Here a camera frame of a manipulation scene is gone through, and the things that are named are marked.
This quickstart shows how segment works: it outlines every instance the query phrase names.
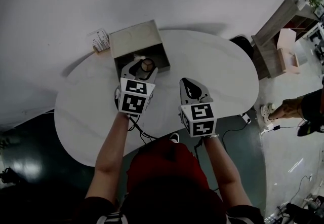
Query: white table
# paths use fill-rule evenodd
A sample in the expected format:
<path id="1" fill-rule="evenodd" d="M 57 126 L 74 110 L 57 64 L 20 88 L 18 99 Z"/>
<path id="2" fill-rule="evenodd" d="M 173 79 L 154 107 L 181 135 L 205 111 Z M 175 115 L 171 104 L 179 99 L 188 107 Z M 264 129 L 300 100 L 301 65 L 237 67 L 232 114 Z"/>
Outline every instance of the white table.
<path id="1" fill-rule="evenodd" d="M 154 97 L 139 120 L 146 133 L 162 137 L 184 128 L 178 116 L 179 81 L 183 77 L 207 86 L 219 118 L 242 114 L 253 106 L 259 93 L 258 76 L 239 46 L 195 31 L 160 33 L 171 69 L 157 74 Z M 95 165 L 117 113 L 113 93 L 118 84 L 110 52 L 93 54 L 72 71 L 58 93 L 54 115 L 58 137 L 66 151 L 82 164 Z M 128 133 L 124 155 L 143 144 L 134 129 Z"/>

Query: sneaker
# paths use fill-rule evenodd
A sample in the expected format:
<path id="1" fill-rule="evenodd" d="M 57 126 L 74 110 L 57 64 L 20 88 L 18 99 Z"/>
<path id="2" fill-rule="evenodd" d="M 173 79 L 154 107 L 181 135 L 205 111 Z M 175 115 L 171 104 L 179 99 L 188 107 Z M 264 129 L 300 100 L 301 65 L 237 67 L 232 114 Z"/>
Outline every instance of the sneaker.
<path id="1" fill-rule="evenodd" d="M 173 143 L 179 143 L 180 136 L 179 136 L 179 134 L 177 132 L 174 132 L 169 137 L 169 140 L 171 140 Z"/>
<path id="2" fill-rule="evenodd" d="M 269 108 L 267 107 L 267 105 L 261 106 L 260 113 L 261 113 L 261 115 L 263 117 L 263 121 L 266 125 L 269 125 L 272 123 L 272 120 L 269 119 L 270 111 L 269 111 Z"/>
<path id="3" fill-rule="evenodd" d="M 273 103 L 269 103 L 268 105 L 268 109 L 270 111 L 270 114 L 271 113 L 274 113 L 274 111 L 277 109 L 276 106 L 273 104 Z"/>

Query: open box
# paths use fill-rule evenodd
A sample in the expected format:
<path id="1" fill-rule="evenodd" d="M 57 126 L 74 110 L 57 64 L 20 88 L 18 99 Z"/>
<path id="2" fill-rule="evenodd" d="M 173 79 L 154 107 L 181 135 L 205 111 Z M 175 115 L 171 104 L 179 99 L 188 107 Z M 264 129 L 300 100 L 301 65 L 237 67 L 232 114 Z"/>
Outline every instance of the open box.
<path id="1" fill-rule="evenodd" d="M 170 63 L 154 20 L 111 33 L 109 40 L 118 78 L 122 68 L 134 61 L 136 56 L 152 59 L 158 72 L 170 70 Z"/>
<path id="2" fill-rule="evenodd" d="M 299 74 L 299 62 L 296 53 L 293 51 L 295 39 L 295 31 L 289 28 L 283 28 L 279 34 L 277 50 L 282 70 L 284 72 Z"/>

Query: forearm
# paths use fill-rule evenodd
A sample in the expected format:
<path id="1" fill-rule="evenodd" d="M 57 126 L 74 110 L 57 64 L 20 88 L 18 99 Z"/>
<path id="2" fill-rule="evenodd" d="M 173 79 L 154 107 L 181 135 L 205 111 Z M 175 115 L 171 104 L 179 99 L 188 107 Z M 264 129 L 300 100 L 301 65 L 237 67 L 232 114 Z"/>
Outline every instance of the forearm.
<path id="1" fill-rule="evenodd" d="M 118 113 L 97 157 L 95 170 L 120 171 L 124 155 L 129 118 Z"/>
<path id="2" fill-rule="evenodd" d="M 224 205 L 231 208 L 237 205 L 251 205 L 243 189 L 236 166 L 223 148 L 219 139 L 204 139 L 205 147 L 211 160 Z"/>
<path id="3" fill-rule="evenodd" d="M 218 186 L 231 182 L 240 182 L 240 176 L 233 161 L 218 138 L 205 138 L 204 144 L 212 163 Z"/>
<path id="4" fill-rule="evenodd" d="M 129 119 L 118 113 L 97 157 L 95 175 L 86 197 L 102 197 L 114 203 L 122 167 Z"/>

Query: black cable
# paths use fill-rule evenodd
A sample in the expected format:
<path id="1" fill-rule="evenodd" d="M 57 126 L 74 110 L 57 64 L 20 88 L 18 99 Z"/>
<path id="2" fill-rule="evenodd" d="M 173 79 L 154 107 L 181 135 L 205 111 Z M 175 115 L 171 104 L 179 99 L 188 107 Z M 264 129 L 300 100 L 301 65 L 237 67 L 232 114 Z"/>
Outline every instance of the black cable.
<path id="1" fill-rule="evenodd" d="M 300 191 L 300 187 L 301 187 L 301 185 L 302 185 L 302 181 L 303 181 L 303 179 L 304 179 L 305 177 L 306 177 L 308 180 L 310 179 L 310 177 L 308 177 L 307 175 L 304 175 L 304 177 L 300 180 L 300 184 L 299 184 L 298 191 L 297 191 L 296 194 L 291 198 L 290 202 L 291 202 L 291 201 L 295 198 L 295 196 L 299 193 L 299 191 Z"/>
<path id="2" fill-rule="evenodd" d="M 229 130 L 226 130 L 226 131 L 225 131 L 225 133 L 224 133 L 223 136 L 222 136 L 222 143 L 223 143 L 223 146 L 224 146 L 224 149 L 225 149 L 226 152 L 227 152 L 227 149 L 226 149 L 226 145 L 225 145 L 225 142 L 224 142 L 224 136 L 225 136 L 225 134 L 226 134 L 227 132 L 229 132 L 229 131 L 240 131 L 240 130 L 244 129 L 247 125 L 248 125 L 248 122 L 247 122 L 247 123 L 244 125 L 244 127 L 242 127 L 241 129 L 229 129 Z"/>
<path id="3" fill-rule="evenodd" d="M 203 138 L 200 138 L 198 144 L 194 146 L 194 151 L 196 153 L 196 158 L 197 158 L 199 166 L 200 166 L 200 162 L 199 162 L 199 156 L 198 156 L 198 153 L 197 153 L 197 148 L 200 147 L 202 144 L 203 144 Z"/>
<path id="4" fill-rule="evenodd" d="M 299 104 L 299 105 L 297 106 L 297 113 L 298 113 L 298 115 L 302 118 L 302 120 L 306 123 L 305 119 L 300 115 L 300 113 L 299 113 L 299 111 L 298 111 L 298 107 L 300 107 L 300 109 L 301 109 L 301 108 L 302 108 L 302 105 Z"/>
<path id="5" fill-rule="evenodd" d="M 287 215 L 284 215 L 284 213 L 282 212 L 282 210 L 280 209 L 279 206 L 277 206 L 278 210 L 280 211 L 280 214 L 282 217 L 285 217 L 285 218 L 290 218 L 290 216 L 287 216 Z"/>
<path id="6" fill-rule="evenodd" d="M 144 142 L 144 144 L 146 144 L 146 142 L 144 141 L 144 139 L 142 138 L 142 133 L 140 132 L 140 138 L 141 140 Z"/>
<path id="7" fill-rule="evenodd" d="M 264 132 L 261 136 L 263 136 L 265 133 L 268 133 L 270 131 L 275 131 L 275 130 L 278 130 L 278 129 L 290 129 L 290 128 L 299 128 L 300 126 L 293 126 L 293 127 L 281 127 L 280 125 L 278 126 L 275 126 L 273 129 L 269 130 L 269 131 L 266 131 Z"/>
<path id="8" fill-rule="evenodd" d="M 138 124 L 132 119 L 132 117 L 130 117 L 130 120 L 133 122 L 133 126 L 135 127 L 135 128 L 137 128 L 138 129 L 138 131 L 140 132 L 140 134 L 142 134 L 144 137 L 146 137 L 146 138 L 152 138 L 152 139 L 158 139 L 157 137 L 153 137 L 153 136 L 151 136 L 151 135 L 149 135 L 149 134 L 147 134 L 147 133 L 145 133 L 139 126 L 138 126 Z"/>
<path id="9" fill-rule="evenodd" d="M 132 127 L 130 127 L 128 131 L 132 131 L 134 128 L 135 128 L 135 124 L 133 124 Z"/>

